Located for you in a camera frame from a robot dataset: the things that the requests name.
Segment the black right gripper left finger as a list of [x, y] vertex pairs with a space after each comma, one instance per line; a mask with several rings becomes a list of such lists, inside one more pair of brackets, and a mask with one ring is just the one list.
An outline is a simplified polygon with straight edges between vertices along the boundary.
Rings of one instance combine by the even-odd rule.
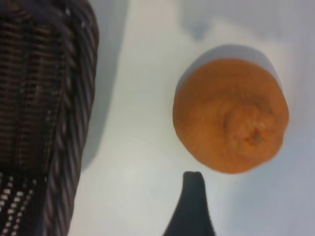
[[164, 232], [165, 236], [199, 236], [201, 235], [196, 213], [197, 198], [194, 196], [199, 180], [199, 172], [183, 174], [182, 191], [174, 213]]

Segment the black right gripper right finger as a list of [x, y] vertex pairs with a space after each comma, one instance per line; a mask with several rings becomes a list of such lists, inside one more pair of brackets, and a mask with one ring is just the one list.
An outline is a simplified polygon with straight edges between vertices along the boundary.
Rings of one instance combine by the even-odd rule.
[[197, 236], [215, 236], [215, 230], [208, 210], [205, 181], [201, 172], [195, 172], [196, 224]]

